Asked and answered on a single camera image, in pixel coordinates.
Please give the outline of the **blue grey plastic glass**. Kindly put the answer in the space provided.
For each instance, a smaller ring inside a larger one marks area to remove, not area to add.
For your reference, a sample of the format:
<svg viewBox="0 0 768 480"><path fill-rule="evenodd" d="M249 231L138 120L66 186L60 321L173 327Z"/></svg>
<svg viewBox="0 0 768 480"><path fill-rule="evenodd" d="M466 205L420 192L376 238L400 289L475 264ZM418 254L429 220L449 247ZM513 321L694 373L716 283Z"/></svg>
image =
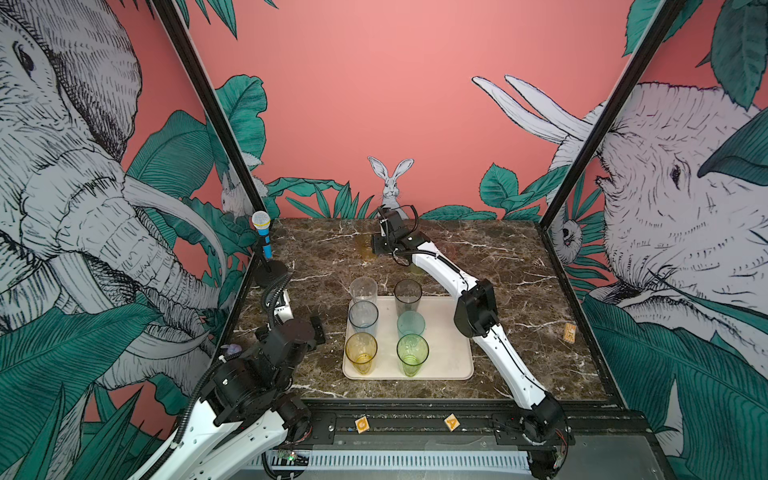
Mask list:
<svg viewBox="0 0 768 480"><path fill-rule="evenodd" d="M354 333L376 335L379 310L375 303L360 300L351 305L348 310L348 323Z"/></svg>

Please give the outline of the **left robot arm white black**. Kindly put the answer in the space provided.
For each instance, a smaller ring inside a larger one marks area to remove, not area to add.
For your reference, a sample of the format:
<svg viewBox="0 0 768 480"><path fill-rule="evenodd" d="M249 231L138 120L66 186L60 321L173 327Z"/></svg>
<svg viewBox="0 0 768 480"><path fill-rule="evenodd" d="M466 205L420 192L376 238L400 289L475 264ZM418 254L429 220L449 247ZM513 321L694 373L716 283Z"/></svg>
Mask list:
<svg viewBox="0 0 768 480"><path fill-rule="evenodd" d="M229 479L248 462L310 436L312 415L291 392L293 373L316 347L309 320L268 329L252 349L206 371L172 437L133 479Z"/></svg>

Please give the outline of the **beige square tray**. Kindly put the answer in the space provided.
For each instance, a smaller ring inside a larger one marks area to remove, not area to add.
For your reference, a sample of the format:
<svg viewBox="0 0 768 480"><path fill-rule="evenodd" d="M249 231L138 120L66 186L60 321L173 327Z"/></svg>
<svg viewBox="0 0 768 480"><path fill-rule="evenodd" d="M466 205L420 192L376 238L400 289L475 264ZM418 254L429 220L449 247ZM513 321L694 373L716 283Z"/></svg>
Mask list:
<svg viewBox="0 0 768 480"><path fill-rule="evenodd" d="M423 334L429 346L429 356L418 373L408 377L403 373L396 346L399 341L397 330L396 303L393 296L377 299L379 319L375 337L378 352L372 362L370 373L363 375L346 357L342 357L343 374L352 380L467 380L474 372L470 340L463 336L454 325L456 302L448 296L425 296L421 299L418 312L425 318Z"/></svg>

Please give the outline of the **clear plastic glass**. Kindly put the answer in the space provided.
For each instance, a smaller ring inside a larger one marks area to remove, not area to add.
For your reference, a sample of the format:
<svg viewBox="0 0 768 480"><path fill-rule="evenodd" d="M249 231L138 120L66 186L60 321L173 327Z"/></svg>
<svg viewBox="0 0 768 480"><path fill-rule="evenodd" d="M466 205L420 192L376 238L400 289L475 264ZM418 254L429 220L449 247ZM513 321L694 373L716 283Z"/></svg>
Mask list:
<svg viewBox="0 0 768 480"><path fill-rule="evenodd" d="M378 298L378 283L367 276L358 277L351 282L349 292L354 303L361 301L375 303Z"/></svg>

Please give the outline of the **tall light green glass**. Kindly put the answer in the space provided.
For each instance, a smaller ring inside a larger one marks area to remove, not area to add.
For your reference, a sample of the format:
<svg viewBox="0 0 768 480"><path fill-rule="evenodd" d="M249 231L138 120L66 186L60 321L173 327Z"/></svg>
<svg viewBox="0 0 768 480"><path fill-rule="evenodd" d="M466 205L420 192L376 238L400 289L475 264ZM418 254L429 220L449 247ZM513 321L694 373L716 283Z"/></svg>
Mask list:
<svg viewBox="0 0 768 480"><path fill-rule="evenodd" d="M420 371L429 354L429 344L421 335L408 334L401 337L397 343L397 356L407 377L414 377Z"/></svg>

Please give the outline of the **teal frosted glass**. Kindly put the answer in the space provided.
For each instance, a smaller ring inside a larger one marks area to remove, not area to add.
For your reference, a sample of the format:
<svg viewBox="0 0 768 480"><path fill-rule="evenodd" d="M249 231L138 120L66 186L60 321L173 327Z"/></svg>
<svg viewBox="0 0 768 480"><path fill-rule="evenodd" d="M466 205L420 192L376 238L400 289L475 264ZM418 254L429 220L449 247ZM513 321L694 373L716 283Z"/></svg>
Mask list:
<svg viewBox="0 0 768 480"><path fill-rule="evenodd" d="M425 318L418 311L405 311L397 319L397 330L400 337L407 335L422 336L425 329Z"/></svg>

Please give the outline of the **amber plastic glass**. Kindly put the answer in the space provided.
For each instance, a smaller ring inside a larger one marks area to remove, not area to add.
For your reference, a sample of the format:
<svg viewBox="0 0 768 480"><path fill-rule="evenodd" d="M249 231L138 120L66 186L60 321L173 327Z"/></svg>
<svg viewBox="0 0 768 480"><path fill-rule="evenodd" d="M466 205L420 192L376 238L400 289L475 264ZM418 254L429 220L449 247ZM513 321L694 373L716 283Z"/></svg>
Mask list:
<svg viewBox="0 0 768 480"><path fill-rule="evenodd" d="M378 343L372 334L366 332L354 333L346 341L346 358L361 375L367 375L373 370L373 363L377 353Z"/></svg>

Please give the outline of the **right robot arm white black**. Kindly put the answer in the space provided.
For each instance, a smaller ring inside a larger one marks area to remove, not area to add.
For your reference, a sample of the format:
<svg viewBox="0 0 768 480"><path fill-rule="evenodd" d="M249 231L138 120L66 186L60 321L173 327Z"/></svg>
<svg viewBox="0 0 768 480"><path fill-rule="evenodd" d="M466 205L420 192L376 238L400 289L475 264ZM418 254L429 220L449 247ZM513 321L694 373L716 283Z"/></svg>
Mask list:
<svg viewBox="0 0 768 480"><path fill-rule="evenodd" d="M499 319L490 280L477 279L449 260L420 231L418 217L408 223L398 209L381 206L376 209L375 218L380 232L372 237L372 252L420 268L456 301L456 329L482 349L501 375L520 410L520 429L526 440L534 445L563 441L568 432L564 410L509 341Z"/></svg>

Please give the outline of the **dark brown plastic glass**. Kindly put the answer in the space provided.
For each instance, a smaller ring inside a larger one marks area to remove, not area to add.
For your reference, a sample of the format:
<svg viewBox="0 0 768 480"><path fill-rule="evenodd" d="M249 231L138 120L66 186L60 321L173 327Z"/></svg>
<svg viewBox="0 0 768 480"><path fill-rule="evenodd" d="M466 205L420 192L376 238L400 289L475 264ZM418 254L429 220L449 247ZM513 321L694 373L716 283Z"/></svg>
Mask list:
<svg viewBox="0 0 768 480"><path fill-rule="evenodd" d="M394 287L396 313L416 311L422 298L422 286L415 280L400 280Z"/></svg>

